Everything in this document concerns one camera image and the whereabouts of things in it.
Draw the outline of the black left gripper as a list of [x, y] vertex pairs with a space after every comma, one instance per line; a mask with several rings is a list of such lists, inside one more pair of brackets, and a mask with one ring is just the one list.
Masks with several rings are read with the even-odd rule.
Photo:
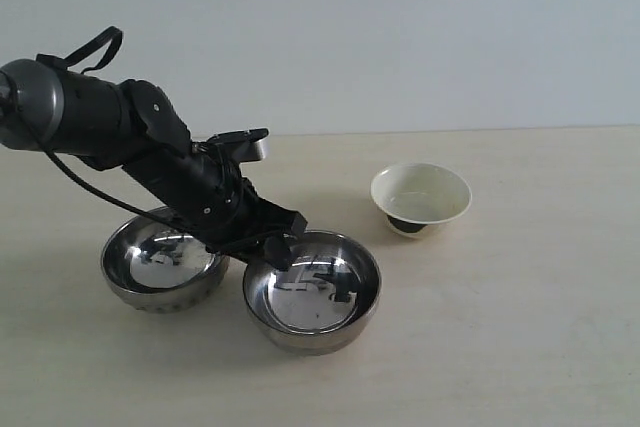
[[179, 157], [159, 149], [122, 169], [172, 209], [208, 251], [247, 266], [291, 268], [291, 249], [282, 235], [301, 236], [306, 218], [258, 198], [236, 164], [220, 164], [205, 154]]

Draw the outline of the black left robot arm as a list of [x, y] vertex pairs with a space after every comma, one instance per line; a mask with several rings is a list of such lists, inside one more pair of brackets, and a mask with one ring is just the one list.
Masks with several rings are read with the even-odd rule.
[[307, 221], [256, 192], [240, 166], [264, 158], [265, 128], [195, 141], [165, 93], [143, 80], [114, 84], [41, 60], [1, 68], [1, 143], [122, 169], [169, 208], [164, 225], [209, 250], [279, 271]]

